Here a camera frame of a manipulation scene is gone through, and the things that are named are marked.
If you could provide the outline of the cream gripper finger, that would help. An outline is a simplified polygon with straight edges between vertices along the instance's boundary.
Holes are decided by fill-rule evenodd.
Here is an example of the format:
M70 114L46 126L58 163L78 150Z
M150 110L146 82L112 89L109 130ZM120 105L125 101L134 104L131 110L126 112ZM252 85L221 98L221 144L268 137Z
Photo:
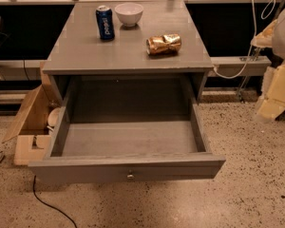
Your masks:
M285 61L277 68L267 67L261 92L256 102L255 119L260 122L273 121L285 111Z
M275 48L276 27L277 20L274 20L262 32L253 37L251 45L256 48Z

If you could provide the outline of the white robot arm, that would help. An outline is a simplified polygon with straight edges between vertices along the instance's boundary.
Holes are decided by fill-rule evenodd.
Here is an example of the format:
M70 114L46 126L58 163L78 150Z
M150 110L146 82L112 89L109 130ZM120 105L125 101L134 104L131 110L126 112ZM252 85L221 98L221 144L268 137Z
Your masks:
M285 111L285 9L260 34L251 45L271 48L283 62L277 68L267 67L262 82L262 94L256 102L255 119L267 123Z

